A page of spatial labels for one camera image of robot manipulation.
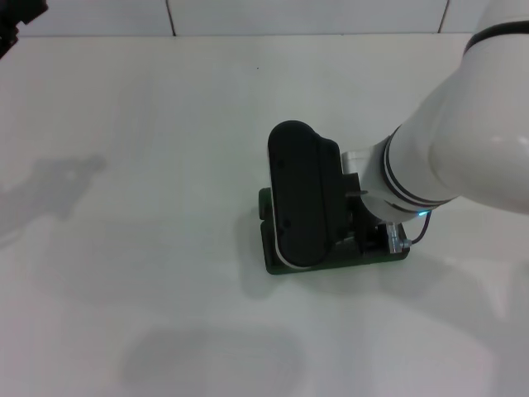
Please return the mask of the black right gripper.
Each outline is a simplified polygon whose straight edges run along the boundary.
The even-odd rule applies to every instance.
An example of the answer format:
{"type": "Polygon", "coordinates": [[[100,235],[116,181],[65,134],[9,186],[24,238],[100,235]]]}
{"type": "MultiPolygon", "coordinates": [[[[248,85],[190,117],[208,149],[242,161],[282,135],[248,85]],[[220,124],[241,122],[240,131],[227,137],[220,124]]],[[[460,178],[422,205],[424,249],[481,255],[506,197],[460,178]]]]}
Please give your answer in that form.
{"type": "Polygon", "coordinates": [[[363,204],[352,207],[352,228],[359,252],[363,257],[384,256],[388,251],[388,235],[381,221],[363,204]]]}

